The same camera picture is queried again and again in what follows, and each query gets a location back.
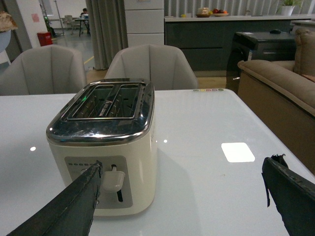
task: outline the red bin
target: red bin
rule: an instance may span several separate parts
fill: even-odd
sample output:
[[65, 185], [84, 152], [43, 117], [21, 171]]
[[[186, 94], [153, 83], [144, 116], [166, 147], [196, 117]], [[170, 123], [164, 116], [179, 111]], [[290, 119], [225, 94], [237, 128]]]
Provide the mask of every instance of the red bin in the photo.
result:
[[41, 46], [53, 44], [50, 32], [39, 32], [37, 33], [37, 37]]

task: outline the toaster slot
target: toaster slot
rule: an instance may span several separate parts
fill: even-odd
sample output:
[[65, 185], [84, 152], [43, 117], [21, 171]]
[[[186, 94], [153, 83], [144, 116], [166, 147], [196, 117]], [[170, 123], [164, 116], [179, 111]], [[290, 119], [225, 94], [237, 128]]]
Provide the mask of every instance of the toaster slot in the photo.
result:
[[140, 89], [141, 86], [139, 84], [121, 85], [106, 117], [133, 118]]
[[85, 96], [82, 101], [83, 103], [74, 112], [72, 118], [84, 119], [84, 118], [95, 118], [99, 111], [104, 107], [109, 107], [110, 96], [114, 86], [97, 86], [88, 96]]

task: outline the chair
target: chair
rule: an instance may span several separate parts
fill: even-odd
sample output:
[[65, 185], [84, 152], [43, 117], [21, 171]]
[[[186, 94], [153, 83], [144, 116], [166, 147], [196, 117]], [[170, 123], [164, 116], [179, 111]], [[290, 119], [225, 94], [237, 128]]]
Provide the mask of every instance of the chair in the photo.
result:
[[0, 75], [0, 95], [77, 93], [87, 84], [80, 51], [48, 45], [22, 52]]
[[73, 31], [75, 30], [75, 28], [78, 28], [78, 29], [80, 28], [80, 22], [76, 22], [71, 15], [65, 15], [63, 23], [66, 26], [71, 26], [72, 28], [71, 34], [73, 34]]
[[114, 78], [150, 79], [155, 90], [198, 88], [183, 52], [166, 45], [145, 44], [119, 51], [105, 76]]

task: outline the sofa armrest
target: sofa armrest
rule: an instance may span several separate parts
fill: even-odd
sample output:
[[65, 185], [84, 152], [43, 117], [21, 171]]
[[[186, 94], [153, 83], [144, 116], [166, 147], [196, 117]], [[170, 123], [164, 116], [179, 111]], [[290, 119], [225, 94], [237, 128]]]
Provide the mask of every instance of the sofa armrest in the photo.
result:
[[238, 67], [315, 116], [314, 82], [266, 60], [240, 61]]
[[294, 71], [295, 61], [293, 60], [277, 60], [272, 61], [272, 63], [277, 64], [287, 70]]

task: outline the cream toaster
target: cream toaster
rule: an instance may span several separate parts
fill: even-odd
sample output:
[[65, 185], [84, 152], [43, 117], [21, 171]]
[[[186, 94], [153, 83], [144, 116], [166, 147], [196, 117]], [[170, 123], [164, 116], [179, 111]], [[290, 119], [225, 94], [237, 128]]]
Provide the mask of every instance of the cream toaster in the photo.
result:
[[66, 186], [97, 160], [102, 163], [95, 216], [136, 214], [152, 203], [154, 104], [150, 81], [106, 79], [83, 88], [48, 125], [47, 140]]

